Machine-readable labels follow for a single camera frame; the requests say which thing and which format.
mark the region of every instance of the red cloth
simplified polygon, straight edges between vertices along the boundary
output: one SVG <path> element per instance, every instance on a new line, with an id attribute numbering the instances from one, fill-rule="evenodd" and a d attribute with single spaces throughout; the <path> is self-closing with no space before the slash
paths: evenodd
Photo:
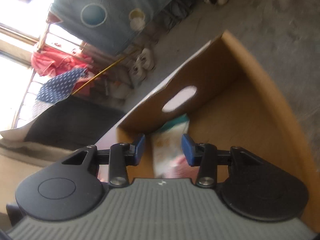
<path id="1" fill-rule="evenodd" d="M 164 174 L 165 179 L 191 178 L 195 183 L 199 167 L 190 167 L 184 155 L 174 158 Z"/>
<path id="2" fill-rule="evenodd" d="M 93 63 L 93 60 L 91 57 L 85 55 L 85 54 L 78 54 L 75 53 L 78 57 L 82 57 L 86 61 L 89 61 Z M 63 51 L 60 51 L 58 49 L 44 46 L 44 48 L 37 52 L 36 50 L 32 53 L 31 56 L 31 66 L 36 70 L 36 72 L 39 74 L 39 76 L 50 76 L 55 77 L 59 74 L 65 73 L 75 67 L 81 67 L 81 68 L 87 68 L 87 74 L 88 77 L 80 78 L 78 82 L 76 83 L 75 87 L 73 88 L 73 91 L 81 87 L 83 84 L 85 84 L 87 81 L 89 81 L 93 76 L 93 66 L 79 60 Z M 85 86 L 83 89 L 79 91 L 82 95 L 88 96 L 90 94 L 90 87 L 93 87 L 94 83 L 91 82 L 87 86 Z"/>

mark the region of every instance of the black plastic bracket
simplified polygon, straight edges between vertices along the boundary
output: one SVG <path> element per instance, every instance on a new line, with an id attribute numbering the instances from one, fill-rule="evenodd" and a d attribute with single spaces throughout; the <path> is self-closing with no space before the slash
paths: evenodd
<path id="1" fill-rule="evenodd" d="M 245 217 L 276 222 L 298 217 L 308 202 L 308 190 L 297 178 L 249 152 L 232 146 L 217 150 L 196 144 L 184 134 L 183 153 L 190 166 L 200 166 L 196 186 L 215 189 L 224 203 Z M 217 165 L 227 165 L 229 177 L 217 186 Z"/>
<path id="2" fill-rule="evenodd" d="M 139 164 L 144 143 L 145 136 L 141 134 L 132 144 L 114 144 L 110 150 L 98 151 L 95 145 L 88 145 L 32 174 L 16 190 L 21 213 L 40 220 L 61 221 L 89 212 L 110 187 L 129 185 L 126 166 Z M 108 184 L 97 179 L 100 164 L 109 164 Z M 13 207 L 8 208 L 15 223 L 18 213 Z"/>
<path id="3" fill-rule="evenodd" d="M 6 210 L 10 223 L 14 227 L 23 218 L 23 214 L 16 203 L 8 203 Z"/>

